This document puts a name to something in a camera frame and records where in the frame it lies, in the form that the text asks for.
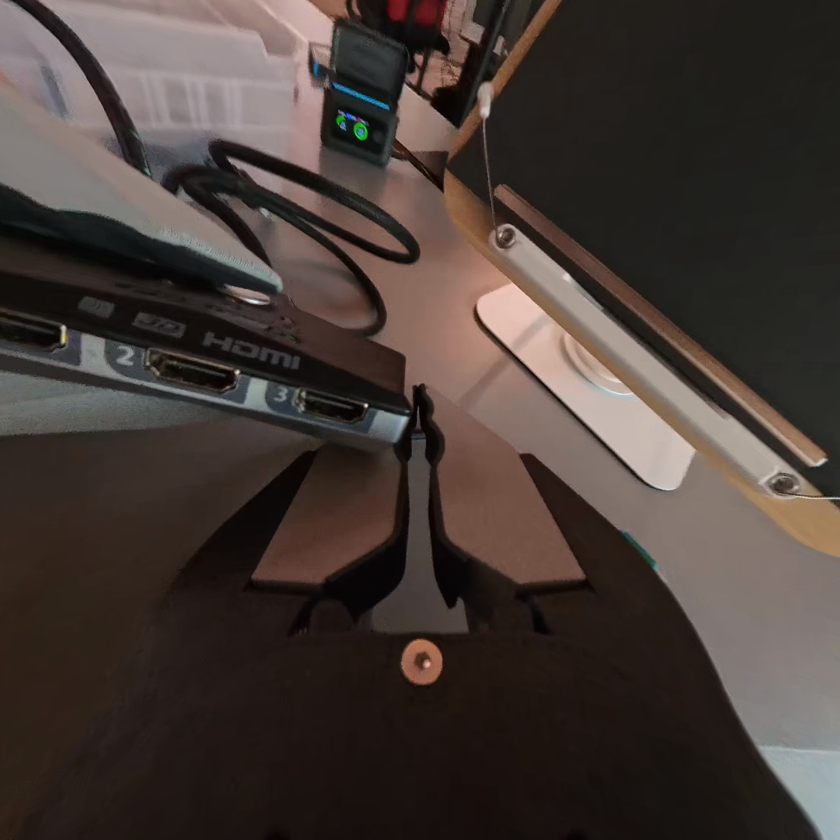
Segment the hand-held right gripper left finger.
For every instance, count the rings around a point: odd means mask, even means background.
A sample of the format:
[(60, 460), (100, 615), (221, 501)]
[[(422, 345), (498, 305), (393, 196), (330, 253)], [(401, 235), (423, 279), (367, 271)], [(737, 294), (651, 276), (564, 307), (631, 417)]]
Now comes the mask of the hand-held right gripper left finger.
[(251, 573), (260, 595), (339, 603), (352, 617), (401, 583), (410, 522), (406, 460), (321, 446)]

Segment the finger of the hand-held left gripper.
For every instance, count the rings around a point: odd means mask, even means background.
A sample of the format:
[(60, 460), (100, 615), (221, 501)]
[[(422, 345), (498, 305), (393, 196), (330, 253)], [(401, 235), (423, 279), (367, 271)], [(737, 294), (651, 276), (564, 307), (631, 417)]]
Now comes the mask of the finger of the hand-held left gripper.
[(2, 86), (2, 239), (142, 278), (277, 295), (277, 272), (93, 139)]

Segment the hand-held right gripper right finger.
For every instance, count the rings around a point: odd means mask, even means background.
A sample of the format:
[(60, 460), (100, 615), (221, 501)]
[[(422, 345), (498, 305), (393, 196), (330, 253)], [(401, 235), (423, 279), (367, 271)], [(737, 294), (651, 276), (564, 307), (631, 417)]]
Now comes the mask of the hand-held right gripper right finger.
[(586, 576), (519, 452), (428, 385), (414, 389), (429, 464), (428, 520), (444, 601), (476, 613)]

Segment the black HDMI switch box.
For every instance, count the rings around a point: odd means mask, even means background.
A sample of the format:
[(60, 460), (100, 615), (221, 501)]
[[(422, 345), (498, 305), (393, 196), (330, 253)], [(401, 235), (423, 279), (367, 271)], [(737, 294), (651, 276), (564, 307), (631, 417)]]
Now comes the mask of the black HDMI switch box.
[(370, 451), (413, 409), (404, 355), (295, 308), (26, 234), (2, 235), (2, 375), (205, 406)]

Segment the clear white plastic bin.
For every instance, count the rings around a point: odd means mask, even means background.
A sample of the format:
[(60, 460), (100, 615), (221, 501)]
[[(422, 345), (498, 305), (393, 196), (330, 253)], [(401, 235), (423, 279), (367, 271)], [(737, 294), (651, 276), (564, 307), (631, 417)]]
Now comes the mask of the clear white plastic bin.
[[(307, 45), (268, 2), (45, 2), (105, 70), (150, 150), (213, 138), (278, 154)], [(2, 76), (116, 149), (91, 84), (57, 37), (2, 2)]]

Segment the white monitor stand base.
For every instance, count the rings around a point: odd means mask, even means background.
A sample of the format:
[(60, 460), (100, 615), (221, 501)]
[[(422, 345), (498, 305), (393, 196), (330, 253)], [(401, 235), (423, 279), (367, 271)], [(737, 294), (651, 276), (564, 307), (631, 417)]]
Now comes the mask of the white monitor stand base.
[(513, 284), (480, 297), (481, 327), (636, 478), (678, 489), (695, 449)]

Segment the small black display charger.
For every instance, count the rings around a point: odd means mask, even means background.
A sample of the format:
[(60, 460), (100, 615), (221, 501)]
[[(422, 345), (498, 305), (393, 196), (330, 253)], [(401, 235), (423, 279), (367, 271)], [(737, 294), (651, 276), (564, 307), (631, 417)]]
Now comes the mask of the small black display charger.
[(341, 18), (333, 26), (322, 145), (378, 167), (392, 157), (408, 63), (406, 48)]

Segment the red bag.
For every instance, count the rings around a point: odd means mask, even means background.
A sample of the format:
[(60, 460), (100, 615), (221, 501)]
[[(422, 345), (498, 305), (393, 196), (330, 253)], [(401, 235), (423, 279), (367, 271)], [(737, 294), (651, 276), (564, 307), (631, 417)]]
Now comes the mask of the red bag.
[(448, 1), (386, 1), (388, 33), (398, 39), (431, 39), (440, 33)]

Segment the black covered computer monitor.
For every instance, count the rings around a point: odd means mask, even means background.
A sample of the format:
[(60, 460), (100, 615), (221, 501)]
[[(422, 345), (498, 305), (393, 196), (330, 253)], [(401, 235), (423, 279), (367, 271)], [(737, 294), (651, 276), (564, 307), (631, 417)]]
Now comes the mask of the black covered computer monitor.
[(546, 2), (444, 196), (509, 284), (838, 557), (838, 2)]

